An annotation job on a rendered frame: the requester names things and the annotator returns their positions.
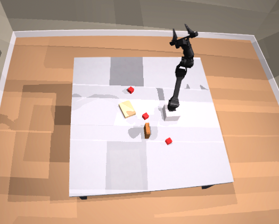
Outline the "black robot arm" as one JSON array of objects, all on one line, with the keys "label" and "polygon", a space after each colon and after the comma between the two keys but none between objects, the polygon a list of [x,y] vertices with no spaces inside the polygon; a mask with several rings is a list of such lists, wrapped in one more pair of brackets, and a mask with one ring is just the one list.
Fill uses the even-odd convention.
[{"label": "black robot arm", "polygon": [[[188,47],[188,39],[181,39],[180,41],[177,41],[177,44],[175,43],[175,47],[178,49],[180,47],[183,48],[183,46]],[[183,51],[184,57],[182,57],[182,60],[180,63],[176,66],[175,69],[175,76],[176,76],[176,85],[174,89],[174,95],[170,98],[168,101],[168,110],[169,112],[171,111],[176,111],[176,108],[179,107],[179,89],[180,89],[180,84],[181,81],[184,79],[186,73],[187,73],[187,68],[192,68],[194,65],[194,52],[192,48],[184,50]],[[185,67],[185,69],[179,68],[179,67]]]}]

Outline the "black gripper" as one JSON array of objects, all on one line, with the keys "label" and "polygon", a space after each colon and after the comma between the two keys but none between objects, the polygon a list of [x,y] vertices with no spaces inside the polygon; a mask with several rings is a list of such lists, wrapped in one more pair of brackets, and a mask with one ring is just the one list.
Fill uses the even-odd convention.
[{"label": "black gripper", "polygon": [[195,31],[192,31],[186,24],[185,25],[185,28],[187,30],[187,33],[189,34],[189,36],[186,36],[186,37],[183,37],[183,38],[180,38],[177,40],[177,35],[175,33],[175,30],[173,29],[173,40],[171,40],[172,42],[169,42],[171,46],[175,45],[175,43],[177,44],[177,41],[180,41],[181,39],[185,39],[187,38],[188,39],[188,47],[186,46],[183,46],[183,50],[187,50],[187,49],[190,49],[192,48],[191,46],[191,43],[190,43],[190,40],[189,38],[194,38],[194,37],[197,37],[198,36],[198,32],[195,32]]}]

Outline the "tan rectangular block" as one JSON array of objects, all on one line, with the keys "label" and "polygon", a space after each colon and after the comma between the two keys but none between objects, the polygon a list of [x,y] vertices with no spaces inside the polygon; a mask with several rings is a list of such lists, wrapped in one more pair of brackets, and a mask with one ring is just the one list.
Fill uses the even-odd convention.
[{"label": "tan rectangular block", "polygon": [[119,107],[125,118],[136,115],[136,112],[129,100],[119,103]]}]

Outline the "red cube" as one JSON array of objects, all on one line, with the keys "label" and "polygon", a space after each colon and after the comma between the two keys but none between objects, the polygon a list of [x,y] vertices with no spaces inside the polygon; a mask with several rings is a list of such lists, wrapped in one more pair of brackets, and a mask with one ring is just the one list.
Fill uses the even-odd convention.
[{"label": "red cube", "polygon": [[134,92],[134,88],[130,87],[130,88],[128,89],[128,92],[129,92],[130,94],[132,94],[132,93]]},{"label": "red cube", "polygon": [[142,115],[142,117],[143,117],[144,120],[146,120],[146,119],[148,119],[149,115],[147,113],[145,113],[145,114]]},{"label": "red cube", "polygon": [[169,145],[169,144],[171,144],[173,141],[171,140],[171,138],[168,138],[168,139],[165,140],[165,142],[166,142],[167,145]]}]

